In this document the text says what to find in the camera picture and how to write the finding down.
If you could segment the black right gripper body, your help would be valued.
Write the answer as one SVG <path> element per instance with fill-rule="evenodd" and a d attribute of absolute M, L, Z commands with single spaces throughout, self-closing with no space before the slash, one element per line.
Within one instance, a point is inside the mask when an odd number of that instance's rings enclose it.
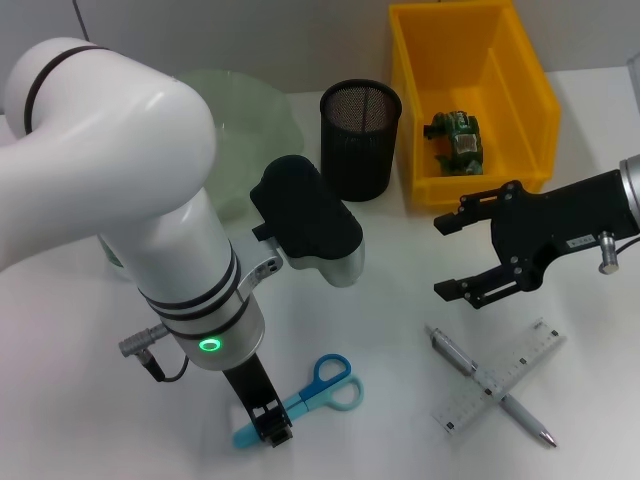
<path fill-rule="evenodd" d="M 553 261 L 598 246 L 603 232 L 616 240 L 639 233 L 619 171 L 542 194 L 516 185 L 491 217 L 492 244 L 501 261 L 497 285 L 509 292 L 536 290 Z"/>

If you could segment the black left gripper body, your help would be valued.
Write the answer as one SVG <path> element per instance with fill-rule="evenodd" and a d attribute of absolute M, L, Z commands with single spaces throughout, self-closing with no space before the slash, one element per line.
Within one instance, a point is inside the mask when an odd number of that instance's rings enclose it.
<path fill-rule="evenodd" d="M 282 413 L 281 400 L 257 355 L 242 364 L 223 371 L 226 380 L 249 415 L 259 415 L 270 410 Z"/>

